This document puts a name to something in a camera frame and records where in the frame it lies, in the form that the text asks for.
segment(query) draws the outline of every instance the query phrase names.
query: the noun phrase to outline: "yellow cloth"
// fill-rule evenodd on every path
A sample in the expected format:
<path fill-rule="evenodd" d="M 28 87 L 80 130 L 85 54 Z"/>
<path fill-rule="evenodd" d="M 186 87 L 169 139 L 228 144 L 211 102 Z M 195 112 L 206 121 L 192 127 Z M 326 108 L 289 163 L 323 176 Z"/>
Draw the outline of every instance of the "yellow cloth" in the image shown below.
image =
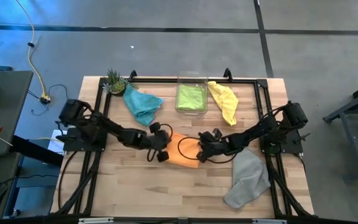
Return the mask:
<path fill-rule="evenodd" d="M 215 103 L 221 108 L 223 119 L 230 125 L 237 123 L 235 113 L 239 100 L 227 86 L 222 86 L 216 82 L 208 82 L 209 92 L 215 100 Z"/>
<path fill-rule="evenodd" d="M 167 162 L 190 167 L 190 168 L 198 168 L 198 165 L 200 162 L 198 160 L 190 160 L 184 158 L 178 151 L 178 143 L 180 140 L 182 140 L 184 135 L 173 133 L 171 142 L 168 144 L 167 148 L 165 149 L 168 152 L 169 159 Z M 198 144 L 199 140 L 197 139 L 185 139 L 180 143 L 180 151 L 183 153 L 183 155 L 189 157 L 189 158 L 196 158 L 197 153 L 200 152 L 201 147 Z"/>

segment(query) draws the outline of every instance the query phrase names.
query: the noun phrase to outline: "gray cloth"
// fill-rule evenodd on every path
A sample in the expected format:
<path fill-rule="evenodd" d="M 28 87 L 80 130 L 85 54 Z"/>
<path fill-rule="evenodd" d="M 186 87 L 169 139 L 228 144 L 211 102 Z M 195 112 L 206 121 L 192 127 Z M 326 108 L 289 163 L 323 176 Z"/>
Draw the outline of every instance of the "gray cloth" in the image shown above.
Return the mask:
<path fill-rule="evenodd" d="M 245 148 L 233 160 L 233 188 L 223 200 L 238 209 L 259 197 L 268 187 L 270 182 L 265 163 Z"/>

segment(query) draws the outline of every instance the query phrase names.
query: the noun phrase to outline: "transparent bin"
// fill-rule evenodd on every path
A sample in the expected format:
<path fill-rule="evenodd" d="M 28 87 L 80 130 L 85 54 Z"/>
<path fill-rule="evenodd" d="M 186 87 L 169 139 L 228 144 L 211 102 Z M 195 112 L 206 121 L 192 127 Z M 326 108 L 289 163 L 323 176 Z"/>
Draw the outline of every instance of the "transparent bin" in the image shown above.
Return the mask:
<path fill-rule="evenodd" d="M 199 72 L 180 72 L 175 109 L 188 116 L 202 116 L 208 111 L 208 76 Z"/>

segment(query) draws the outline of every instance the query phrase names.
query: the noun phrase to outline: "concrete floor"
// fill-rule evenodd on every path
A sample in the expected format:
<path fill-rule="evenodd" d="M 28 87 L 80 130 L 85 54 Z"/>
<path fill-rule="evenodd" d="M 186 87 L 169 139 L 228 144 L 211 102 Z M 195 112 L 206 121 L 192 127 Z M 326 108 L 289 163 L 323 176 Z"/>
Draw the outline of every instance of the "concrete floor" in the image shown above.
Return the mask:
<path fill-rule="evenodd" d="M 50 26 L 191 27 L 257 29 L 252 0 L 77 1 L 22 0 L 34 23 Z M 260 0 L 266 29 L 358 30 L 358 1 Z M 0 24 L 28 24 L 16 2 L 0 1 Z M 30 70 L 27 42 L 31 32 L 0 30 L 0 65 Z M 104 75 L 109 68 L 129 74 L 172 75 L 197 70 L 221 76 L 266 78 L 259 34 L 163 32 L 36 32 L 33 62 L 47 86 L 64 84 L 75 98 L 82 76 Z M 321 119 L 358 89 L 358 35 L 267 35 L 274 77 L 284 78 L 288 97 L 301 103 L 309 119 L 302 133 L 306 174 L 315 213 L 324 218 L 358 221 L 358 182 L 354 156 L 339 121 Z M 30 86 L 40 94 L 36 78 Z M 65 102 L 64 90 L 51 90 L 44 108 L 26 99 L 17 127 L 24 138 L 50 136 Z"/>

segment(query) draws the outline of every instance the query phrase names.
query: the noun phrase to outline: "wooden table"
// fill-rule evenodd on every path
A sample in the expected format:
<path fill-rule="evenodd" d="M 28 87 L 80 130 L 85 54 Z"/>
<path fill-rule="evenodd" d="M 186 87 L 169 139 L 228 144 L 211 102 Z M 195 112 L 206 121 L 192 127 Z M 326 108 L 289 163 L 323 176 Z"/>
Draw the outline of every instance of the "wooden table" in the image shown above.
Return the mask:
<path fill-rule="evenodd" d="M 100 77 L 84 77 L 79 99 L 94 105 Z M 155 121 L 170 124 L 175 132 L 197 136 L 198 132 L 219 128 L 222 133 L 243 132 L 255 125 L 259 118 L 256 110 L 254 87 L 247 84 L 228 84 L 239 99 L 236 111 L 237 124 L 228 125 L 221 110 L 208 96 L 208 112 L 203 119 L 183 119 L 175 111 L 176 84 L 139 83 L 139 91 L 164 99 L 155 113 Z M 272 107 L 287 103 L 283 79 L 268 79 Z M 104 108 L 105 94 L 101 110 Z M 134 120 L 124 100 L 112 97 L 108 117 L 126 128 L 144 129 Z M 264 160 L 258 140 L 252 141 L 250 150 Z M 102 154 L 92 208 L 92 216 L 112 217 L 198 217 L 198 218 L 273 218 L 270 191 L 247 203 L 239 210 L 223 202 L 223 196 L 232 187 L 232 163 L 206 162 L 199 169 L 191 169 L 146 160 L 147 150 L 138 151 L 124 147 L 114 136 L 108 136 L 106 150 Z M 83 152 L 77 153 L 67 167 L 62 183 L 62 203 L 73 193 L 80 179 Z M 288 188 L 304 208 L 313 213 L 305 171 L 299 158 L 283 154 L 283 165 Z M 219 156 L 216 160 L 226 160 Z M 277 187 L 280 208 L 283 211 L 282 193 Z M 85 207 L 88 189 L 85 190 L 81 211 Z M 57 190 L 52 212 L 57 210 Z"/>

